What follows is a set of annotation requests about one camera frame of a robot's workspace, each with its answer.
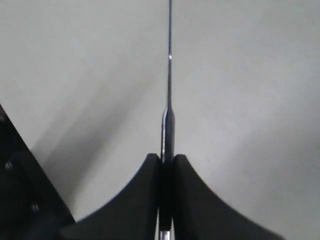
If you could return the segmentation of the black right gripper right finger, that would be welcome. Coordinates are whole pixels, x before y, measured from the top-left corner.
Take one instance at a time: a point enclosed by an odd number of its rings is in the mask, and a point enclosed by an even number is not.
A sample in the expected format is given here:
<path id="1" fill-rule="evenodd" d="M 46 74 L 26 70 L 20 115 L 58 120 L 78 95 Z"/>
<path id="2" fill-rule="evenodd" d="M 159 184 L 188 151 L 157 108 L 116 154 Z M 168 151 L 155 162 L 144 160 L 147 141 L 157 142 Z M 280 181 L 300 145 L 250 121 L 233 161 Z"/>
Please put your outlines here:
<path id="1" fill-rule="evenodd" d="M 174 234 L 177 240 L 281 240 L 220 199 L 185 155 L 173 160 Z"/>

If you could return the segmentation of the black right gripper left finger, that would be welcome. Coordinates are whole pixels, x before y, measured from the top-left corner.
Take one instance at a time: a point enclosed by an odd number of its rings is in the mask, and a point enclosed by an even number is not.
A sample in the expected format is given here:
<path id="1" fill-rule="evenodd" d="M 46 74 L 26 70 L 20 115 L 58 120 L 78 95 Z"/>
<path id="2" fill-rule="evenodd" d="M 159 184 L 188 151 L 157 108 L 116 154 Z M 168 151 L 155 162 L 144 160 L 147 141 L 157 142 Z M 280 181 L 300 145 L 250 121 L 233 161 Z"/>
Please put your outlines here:
<path id="1" fill-rule="evenodd" d="M 162 162 L 149 153 L 130 182 L 107 204 L 58 232 L 60 240 L 153 240 Z"/>

